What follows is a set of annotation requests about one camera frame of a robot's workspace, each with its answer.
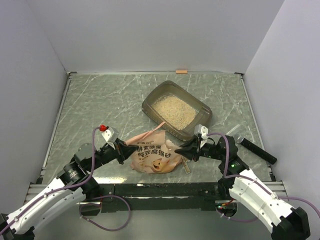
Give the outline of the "orange cat litter bag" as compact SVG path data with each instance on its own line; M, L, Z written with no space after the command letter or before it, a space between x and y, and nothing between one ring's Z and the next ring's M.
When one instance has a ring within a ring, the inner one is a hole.
M161 130L165 122L155 129L136 135L125 141L127 145L138 146L130 156L130 167L146 174L166 174L178 166L183 157L175 152L179 147L166 139L166 131Z

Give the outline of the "translucent plastic scoop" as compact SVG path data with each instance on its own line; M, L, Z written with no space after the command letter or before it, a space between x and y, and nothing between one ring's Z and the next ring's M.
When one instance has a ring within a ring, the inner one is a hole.
M235 142L240 144L243 139L244 139L244 132L245 132L245 127L237 124L235 127L233 127L231 130L229 130L226 134L230 137L233 137Z

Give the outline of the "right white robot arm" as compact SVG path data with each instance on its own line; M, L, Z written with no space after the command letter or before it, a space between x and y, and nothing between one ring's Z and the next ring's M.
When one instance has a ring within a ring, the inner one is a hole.
M238 156L233 137L223 135L217 143L207 143L198 134L175 152L195 162L200 157L220 160L220 197L232 198L245 206L266 226L273 240L306 240L310 237L307 213L301 207L290 205L287 197L279 197L259 180Z

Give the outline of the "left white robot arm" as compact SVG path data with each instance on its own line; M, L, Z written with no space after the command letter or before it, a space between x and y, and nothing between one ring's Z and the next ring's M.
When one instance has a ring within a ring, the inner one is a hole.
M54 219L73 204L95 200L100 186L93 178L97 168L117 160L121 165L136 150L116 139L113 146L96 149L83 144L57 176L38 195L10 214L0 215L0 234L5 240L32 240L37 226Z

